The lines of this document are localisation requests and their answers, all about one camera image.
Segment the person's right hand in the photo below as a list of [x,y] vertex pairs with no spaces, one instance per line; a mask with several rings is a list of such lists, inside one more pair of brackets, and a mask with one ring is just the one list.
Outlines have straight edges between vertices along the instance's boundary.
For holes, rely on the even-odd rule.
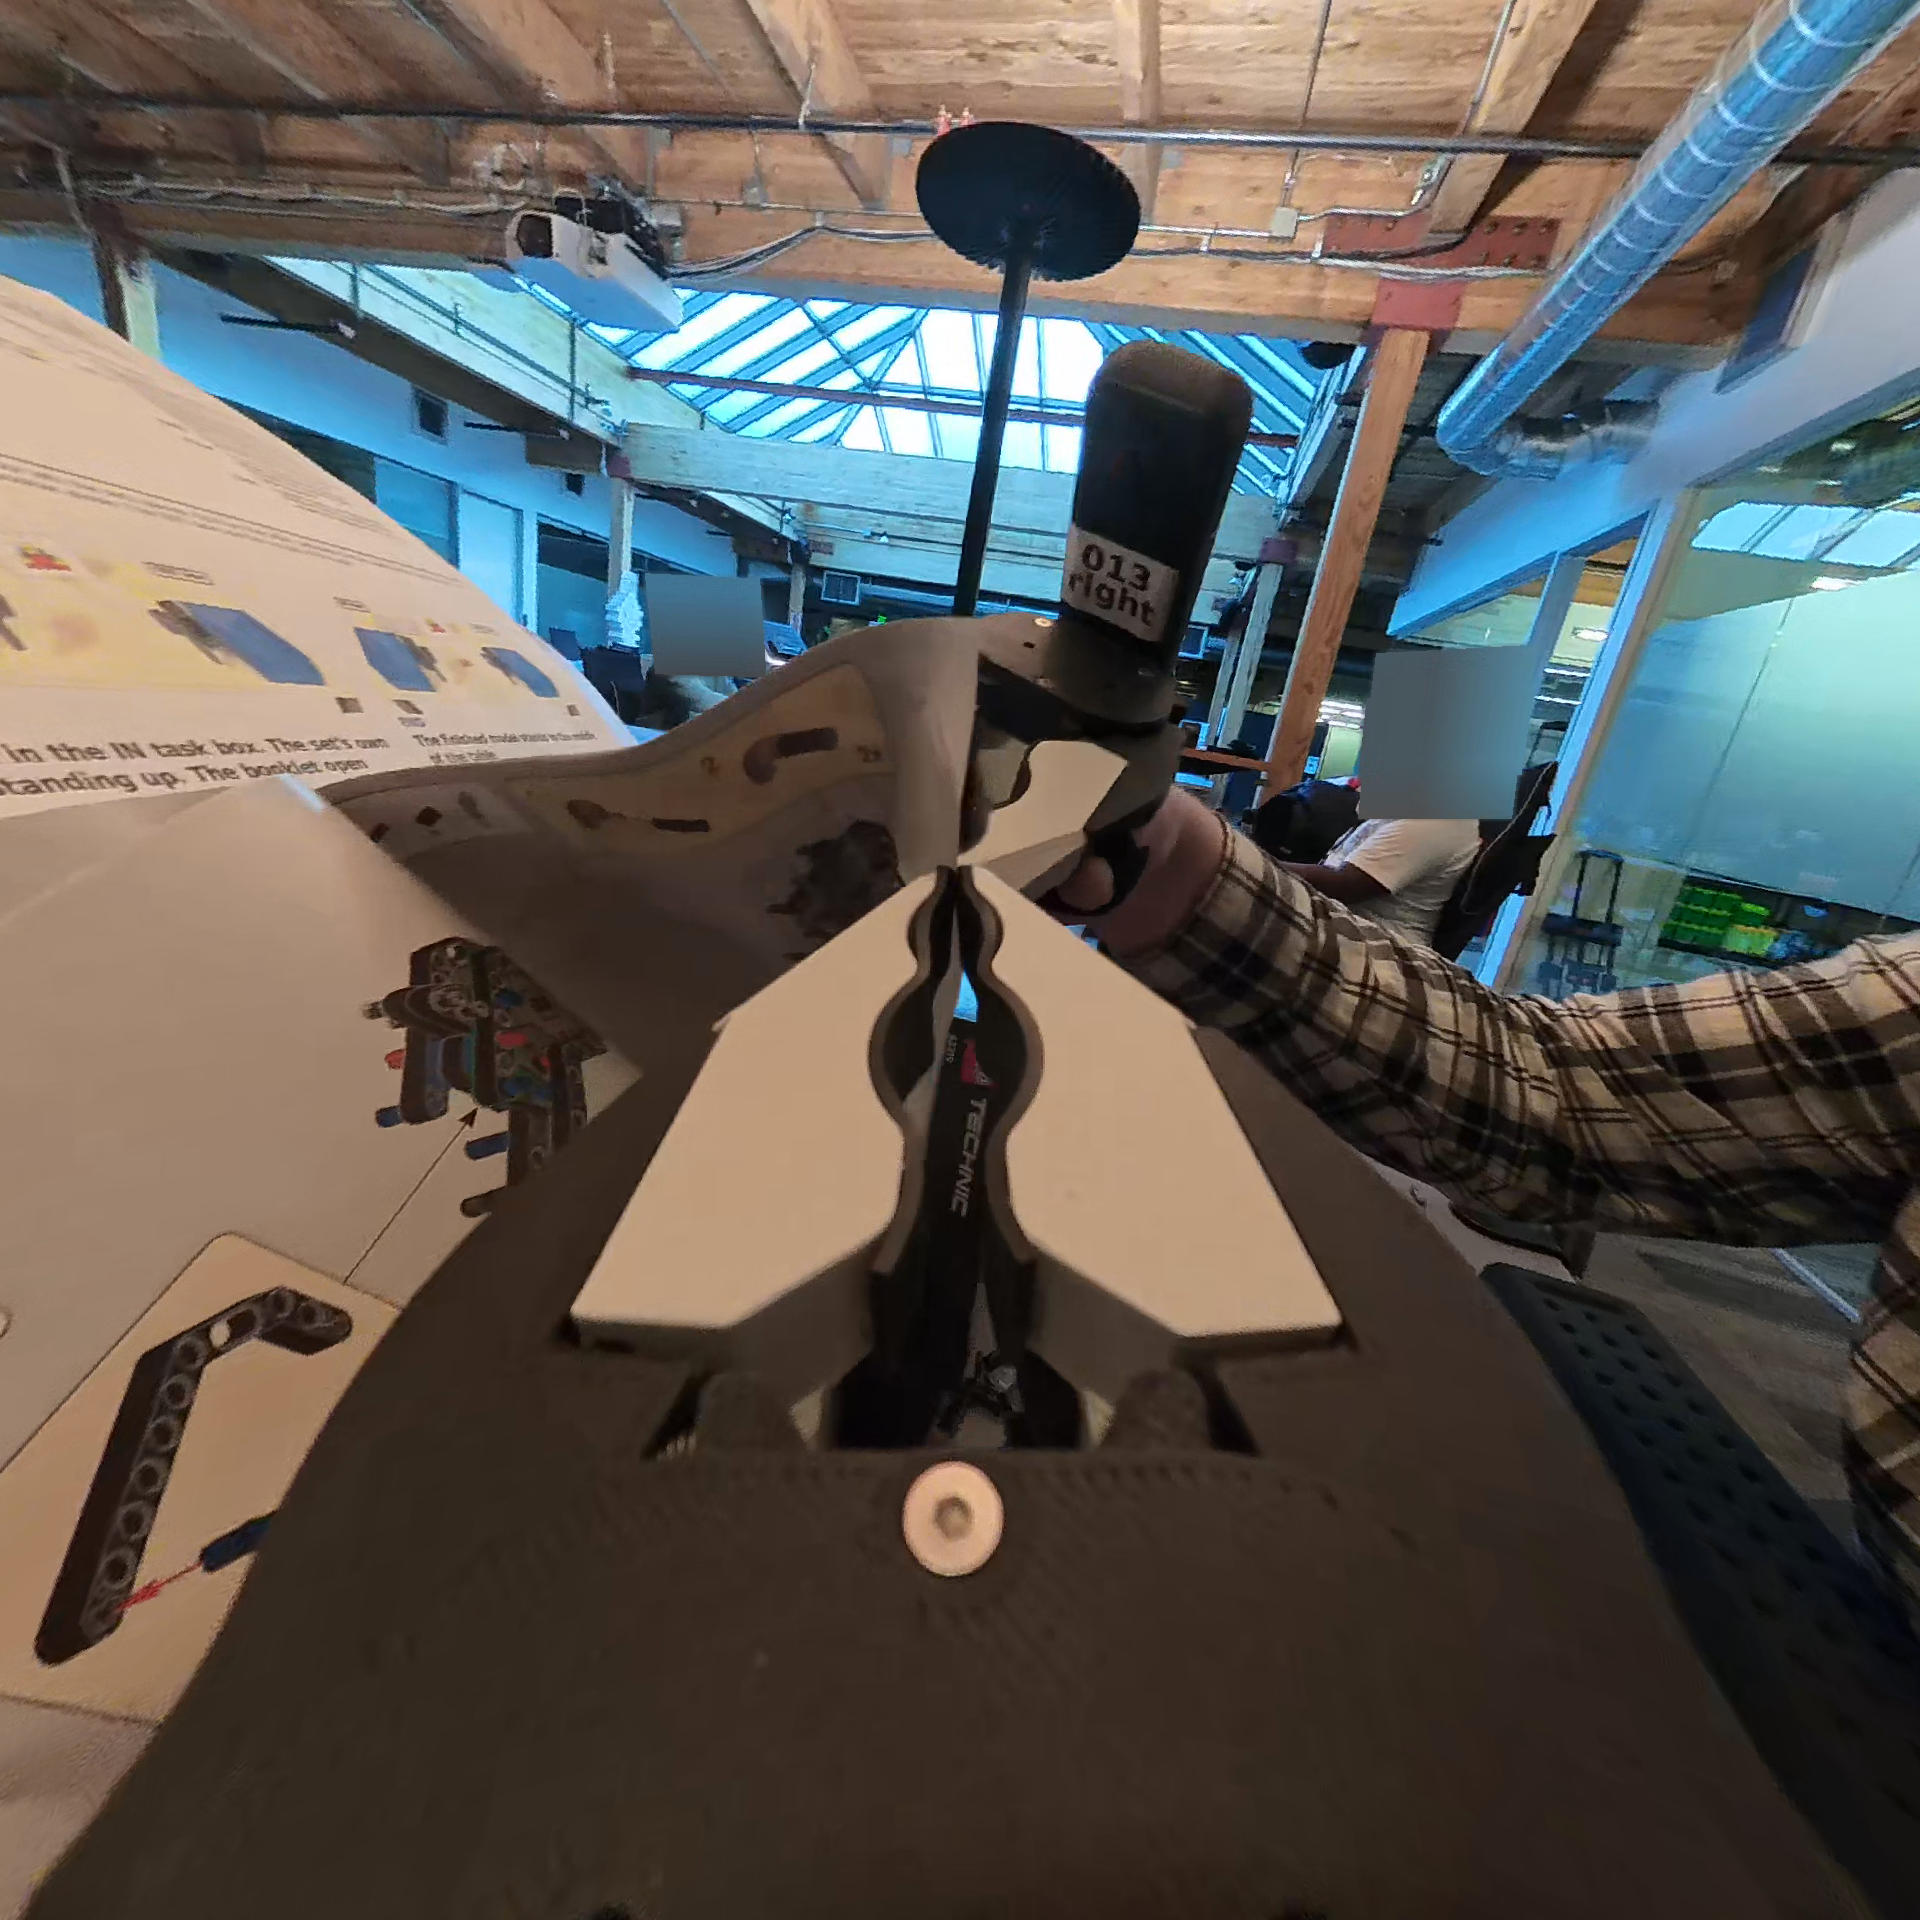
[[1136,880],[1098,921],[1098,940],[1117,957],[1152,954],[1171,941],[1208,899],[1229,853],[1229,828],[1185,788],[1131,829]]

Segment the white ceiling projector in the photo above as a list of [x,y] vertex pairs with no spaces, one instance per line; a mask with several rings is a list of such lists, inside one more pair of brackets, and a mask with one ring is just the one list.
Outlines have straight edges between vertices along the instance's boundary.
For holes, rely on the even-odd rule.
[[616,191],[559,194],[519,209],[504,240],[512,275],[564,305],[578,320],[658,336],[683,325],[665,243]]

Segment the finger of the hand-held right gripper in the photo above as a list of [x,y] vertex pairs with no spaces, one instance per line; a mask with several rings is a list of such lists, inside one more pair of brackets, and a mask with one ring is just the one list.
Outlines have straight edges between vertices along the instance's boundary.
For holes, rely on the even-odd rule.
[[1091,740],[1042,740],[1025,756],[1025,788],[991,810],[968,865],[1040,901],[1085,856],[1088,823],[1125,773],[1125,761]]

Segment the printed instruction sheet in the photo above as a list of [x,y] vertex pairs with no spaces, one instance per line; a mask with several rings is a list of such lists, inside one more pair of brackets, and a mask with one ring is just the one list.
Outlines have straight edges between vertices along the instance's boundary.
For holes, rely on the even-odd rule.
[[2,815],[599,754],[583,674],[375,503],[4,281]]

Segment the instruction booklet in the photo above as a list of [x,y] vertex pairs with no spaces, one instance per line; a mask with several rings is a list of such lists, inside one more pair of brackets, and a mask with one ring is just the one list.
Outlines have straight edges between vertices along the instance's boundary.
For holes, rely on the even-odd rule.
[[951,856],[971,706],[864,631],[649,747],[4,829],[4,1711],[173,1708],[449,1253]]

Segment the black disc on pole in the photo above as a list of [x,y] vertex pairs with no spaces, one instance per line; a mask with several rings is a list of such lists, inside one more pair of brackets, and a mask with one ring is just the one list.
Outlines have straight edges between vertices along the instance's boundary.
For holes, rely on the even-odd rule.
[[951,611],[971,618],[987,557],[1001,441],[1034,281],[1085,281],[1136,244],[1129,177],[1085,140],[1013,122],[948,127],[916,172],[920,212],[960,259],[999,273],[999,314]]

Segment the silver ventilation duct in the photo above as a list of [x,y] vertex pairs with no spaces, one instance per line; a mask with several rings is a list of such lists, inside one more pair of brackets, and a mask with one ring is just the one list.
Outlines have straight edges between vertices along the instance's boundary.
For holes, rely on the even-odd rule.
[[1695,89],[1528,314],[1459,384],[1433,435],[1460,468],[1551,481],[1616,465],[1649,439],[1652,400],[1560,419],[1520,408],[1815,122],[1915,18],[1915,3],[1773,3]]

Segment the person's plaid shirt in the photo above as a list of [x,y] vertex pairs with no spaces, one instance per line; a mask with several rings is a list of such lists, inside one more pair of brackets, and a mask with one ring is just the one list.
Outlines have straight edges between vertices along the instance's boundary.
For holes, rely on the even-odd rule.
[[1890,1237],[1843,1389],[1843,1465],[1856,1540],[1883,1589],[1917,1613],[1917,1263]]

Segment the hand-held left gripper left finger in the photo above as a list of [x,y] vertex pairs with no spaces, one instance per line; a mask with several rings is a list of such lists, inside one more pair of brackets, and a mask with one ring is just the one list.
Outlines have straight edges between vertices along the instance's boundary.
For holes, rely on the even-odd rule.
[[929,1193],[963,972],[957,876],[907,882],[733,1008],[580,1285],[585,1356],[747,1377],[817,1449],[876,1388]]

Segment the printed toy truck box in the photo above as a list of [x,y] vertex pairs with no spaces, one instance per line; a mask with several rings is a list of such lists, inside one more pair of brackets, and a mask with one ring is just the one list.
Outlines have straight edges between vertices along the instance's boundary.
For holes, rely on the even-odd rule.
[[948,1033],[929,1123],[920,1215],[888,1293],[882,1445],[923,1449],[969,1418],[1009,1423],[1018,1365],[996,1325],[1004,1255],[992,1237],[987,1143],[1004,1087],[979,1021]]

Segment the slim wooden post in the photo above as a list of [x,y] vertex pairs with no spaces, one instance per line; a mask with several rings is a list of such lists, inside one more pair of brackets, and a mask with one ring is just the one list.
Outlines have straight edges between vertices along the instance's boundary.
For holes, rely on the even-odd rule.
[[1349,627],[1362,564],[1377,535],[1402,429],[1432,348],[1425,327],[1385,327],[1365,359],[1365,389],[1343,467],[1312,589],[1288,665],[1281,711],[1268,740],[1261,788],[1305,778],[1312,735],[1328,697],[1339,642]]

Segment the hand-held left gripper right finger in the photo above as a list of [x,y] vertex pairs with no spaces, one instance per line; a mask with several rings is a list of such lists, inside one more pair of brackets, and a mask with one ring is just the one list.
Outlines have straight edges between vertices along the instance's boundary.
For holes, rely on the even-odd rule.
[[1018,1445],[1253,1445],[1226,1368],[1343,1314],[1191,1024],[1009,880],[968,871],[991,1082],[976,1204]]

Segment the person's right forearm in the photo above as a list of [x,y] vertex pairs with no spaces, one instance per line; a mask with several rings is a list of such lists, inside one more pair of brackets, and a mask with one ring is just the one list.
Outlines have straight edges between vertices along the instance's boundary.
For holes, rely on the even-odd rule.
[[1203,808],[1185,912],[1129,969],[1357,1152],[1541,1226],[1879,1242],[1915,1267],[1917,954],[1503,997],[1327,901]]

